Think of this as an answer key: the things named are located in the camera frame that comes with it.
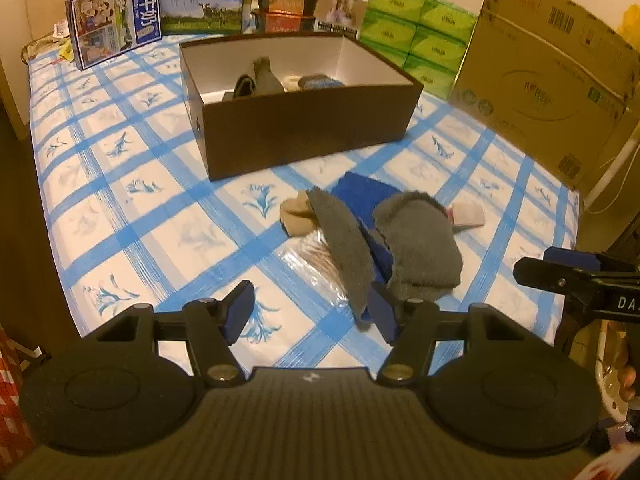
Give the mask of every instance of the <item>screw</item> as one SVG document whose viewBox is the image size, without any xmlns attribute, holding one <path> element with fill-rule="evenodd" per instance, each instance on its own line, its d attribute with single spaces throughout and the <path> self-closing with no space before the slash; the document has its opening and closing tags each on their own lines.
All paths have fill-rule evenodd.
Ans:
<svg viewBox="0 0 640 480">
<path fill-rule="evenodd" d="M 392 364 L 385 366 L 382 374 L 391 381 L 406 381 L 414 376 L 414 369 L 409 365 Z"/>
<path fill-rule="evenodd" d="M 214 381 L 232 381 L 238 376 L 238 369 L 233 365 L 213 365 L 207 375 Z"/>
</svg>

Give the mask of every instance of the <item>green tissue pack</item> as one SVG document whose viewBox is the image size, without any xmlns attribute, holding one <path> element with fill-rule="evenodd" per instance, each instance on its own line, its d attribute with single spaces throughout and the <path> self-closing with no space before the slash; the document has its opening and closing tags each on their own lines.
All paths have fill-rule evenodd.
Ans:
<svg viewBox="0 0 640 480">
<path fill-rule="evenodd" d="M 430 28 L 418 26 L 410 53 L 457 72 L 465 50 L 466 44 L 462 41 Z"/>
<path fill-rule="evenodd" d="M 413 23 L 367 9 L 360 29 L 360 37 L 396 50 L 409 52 L 415 29 L 416 25 Z"/>
<path fill-rule="evenodd" d="M 375 50 L 377 53 L 386 57 L 391 63 L 399 66 L 400 68 L 402 68 L 406 61 L 406 52 L 402 52 L 401 50 L 396 50 L 390 46 L 380 45 L 375 41 L 364 40 L 363 38 L 360 38 L 360 43 L 367 45 L 371 50 Z"/>
<path fill-rule="evenodd" d="M 418 22 L 424 0 L 369 0 L 369 8 L 390 14 L 396 18 Z"/>
<path fill-rule="evenodd" d="M 439 0 L 425 0 L 420 16 L 420 23 L 425 27 L 434 28 L 465 43 L 469 42 L 474 30 L 477 16 Z"/>
<path fill-rule="evenodd" d="M 404 70 L 424 85 L 424 91 L 444 100 L 449 97 L 456 78 L 454 72 L 410 54 L 404 63 Z"/>
</svg>

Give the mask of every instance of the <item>cable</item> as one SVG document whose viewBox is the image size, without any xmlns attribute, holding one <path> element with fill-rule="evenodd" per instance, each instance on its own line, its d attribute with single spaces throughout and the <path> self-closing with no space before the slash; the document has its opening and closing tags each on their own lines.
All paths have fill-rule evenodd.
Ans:
<svg viewBox="0 0 640 480">
<path fill-rule="evenodd" d="M 603 164 L 601 164 L 597 169 L 601 170 L 602 168 L 604 168 L 607 164 L 609 164 L 610 162 L 613 162 L 614 160 L 616 160 L 616 158 L 614 156 L 612 156 L 607 162 L 604 162 Z"/>
<path fill-rule="evenodd" d="M 622 184 L 620 184 L 620 189 L 616 193 L 615 197 L 613 197 L 613 200 L 611 202 L 609 202 L 609 205 L 607 205 L 606 208 L 604 208 L 604 209 L 600 209 L 600 211 L 591 211 L 585 204 L 584 208 L 586 209 L 587 213 L 590 213 L 592 215 L 599 215 L 600 213 L 604 213 L 607 209 L 609 209 L 614 204 L 614 202 L 620 196 L 620 193 L 622 193 L 622 188 L 625 186 L 626 178 L 629 176 L 629 172 L 631 171 L 631 167 L 633 166 L 634 161 L 636 160 L 636 155 L 638 154 L 639 150 L 640 150 L 640 142 L 636 146 L 636 150 L 634 151 L 634 156 L 631 157 L 631 162 L 629 163 L 629 167 L 626 168 L 625 177 L 622 179 Z"/>
</svg>

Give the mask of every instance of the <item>open box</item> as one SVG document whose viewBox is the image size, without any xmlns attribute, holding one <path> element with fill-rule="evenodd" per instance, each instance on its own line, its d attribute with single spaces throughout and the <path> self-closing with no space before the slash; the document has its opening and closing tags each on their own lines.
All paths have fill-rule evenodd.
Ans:
<svg viewBox="0 0 640 480">
<path fill-rule="evenodd" d="M 251 62 L 325 74 L 345 86 L 222 102 Z M 329 33 L 257 34 L 180 44 L 185 101 L 210 180 L 404 136 L 422 84 L 355 40 Z"/>
</svg>

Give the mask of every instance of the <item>red bag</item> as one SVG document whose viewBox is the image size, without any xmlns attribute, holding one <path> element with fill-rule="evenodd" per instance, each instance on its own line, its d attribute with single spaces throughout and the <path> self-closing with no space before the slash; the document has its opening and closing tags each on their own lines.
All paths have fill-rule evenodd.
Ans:
<svg viewBox="0 0 640 480">
<path fill-rule="evenodd" d="M 20 361 L 0 326 L 0 474 L 33 448 L 18 406 L 21 387 Z"/>
</svg>

